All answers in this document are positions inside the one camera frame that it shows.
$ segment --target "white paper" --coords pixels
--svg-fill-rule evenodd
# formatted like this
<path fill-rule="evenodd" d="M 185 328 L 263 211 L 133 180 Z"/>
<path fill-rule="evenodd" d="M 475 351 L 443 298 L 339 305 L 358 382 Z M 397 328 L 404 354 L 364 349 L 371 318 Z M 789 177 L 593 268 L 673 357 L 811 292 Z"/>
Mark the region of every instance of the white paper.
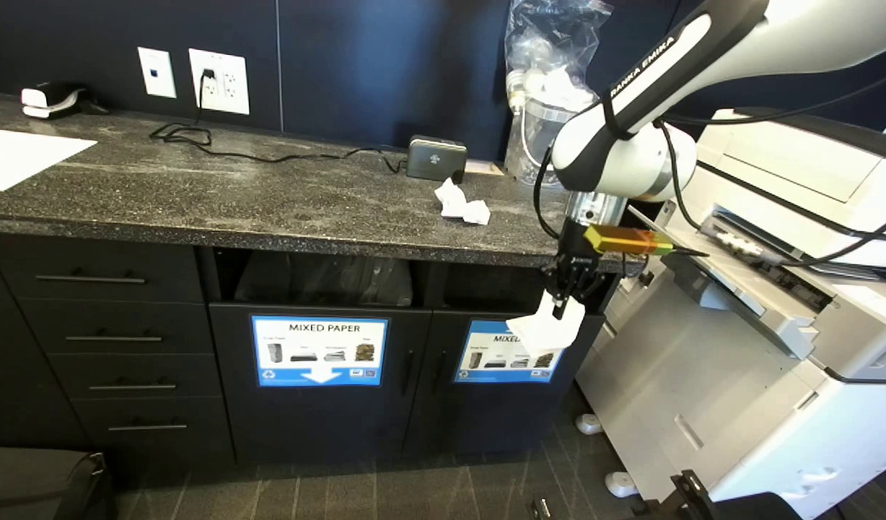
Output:
<path fill-rule="evenodd" d="M 488 224 L 491 221 L 491 208 L 485 200 L 469 200 L 463 195 L 463 190 L 443 180 L 439 187 L 436 187 L 436 200 L 440 203 L 440 217 L 443 219 L 463 219 L 463 221 L 472 221 L 472 224 Z"/>
<path fill-rule="evenodd" d="M 0 129 L 0 190 L 91 148 L 85 139 Z"/>
<path fill-rule="evenodd" d="M 505 327 L 520 337 L 520 344 L 527 349 L 530 357 L 538 357 L 572 347 L 580 334 L 583 318 L 586 305 L 569 298 L 561 318 L 557 320 L 554 298 L 550 292 L 543 292 L 533 314 L 505 320 Z"/>

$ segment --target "plastic bag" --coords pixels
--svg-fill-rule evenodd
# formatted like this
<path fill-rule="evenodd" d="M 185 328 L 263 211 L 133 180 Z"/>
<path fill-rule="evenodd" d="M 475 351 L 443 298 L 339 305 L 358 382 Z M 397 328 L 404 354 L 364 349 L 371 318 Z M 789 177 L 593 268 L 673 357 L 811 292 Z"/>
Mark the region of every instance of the plastic bag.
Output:
<path fill-rule="evenodd" d="M 505 22 L 505 93 L 509 106 L 559 71 L 580 89 L 611 8 L 603 0 L 512 0 Z"/>

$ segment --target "printer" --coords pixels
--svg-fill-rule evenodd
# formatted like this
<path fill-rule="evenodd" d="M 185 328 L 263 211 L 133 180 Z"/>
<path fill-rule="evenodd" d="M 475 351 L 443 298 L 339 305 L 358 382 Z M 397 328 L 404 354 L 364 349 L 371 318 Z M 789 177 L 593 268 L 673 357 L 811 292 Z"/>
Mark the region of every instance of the printer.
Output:
<path fill-rule="evenodd" d="M 815 516 L 886 470 L 886 139 L 709 123 L 681 203 L 700 229 L 681 208 L 658 224 L 703 255 L 619 284 L 583 396 L 639 497 L 694 470 L 709 500 Z"/>

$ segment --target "wheel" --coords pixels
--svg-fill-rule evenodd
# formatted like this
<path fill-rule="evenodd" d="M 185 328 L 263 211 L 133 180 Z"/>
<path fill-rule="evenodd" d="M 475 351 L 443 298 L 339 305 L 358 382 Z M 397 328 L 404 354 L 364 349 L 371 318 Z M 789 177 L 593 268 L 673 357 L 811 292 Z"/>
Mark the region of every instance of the wheel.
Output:
<path fill-rule="evenodd" d="M 613 494 L 619 500 L 638 494 L 638 484 L 626 470 L 606 474 L 606 489 L 609 489 L 609 494 Z"/>
<path fill-rule="evenodd" d="M 593 416 L 593 412 L 583 412 L 583 416 L 577 416 L 577 431 L 580 431 L 583 435 L 596 435 L 596 434 L 603 434 L 603 424 L 596 424 L 596 416 Z"/>

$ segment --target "cabinet drawer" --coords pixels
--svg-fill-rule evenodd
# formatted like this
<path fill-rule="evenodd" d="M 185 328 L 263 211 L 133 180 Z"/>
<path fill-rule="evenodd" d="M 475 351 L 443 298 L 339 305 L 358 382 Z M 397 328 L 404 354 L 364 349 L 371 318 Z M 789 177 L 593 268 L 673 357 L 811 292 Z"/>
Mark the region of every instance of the cabinet drawer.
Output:
<path fill-rule="evenodd" d="M 0 266 L 16 298 L 201 301 L 191 249 L 0 234 Z"/>
<path fill-rule="evenodd" d="M 23 301 L 49 351 L 195 351 L 211 349 L 205 305 Z"/>
<path fill-rule="evenodd" d="M 231 431 L 219 398 L 77 402 L 90 438 L 124 464 L 227 464 Z"/>
<path fill-rule="evenodd" d="M 219 396 L 212 354 L 51 354 L 71 398 Z"/>

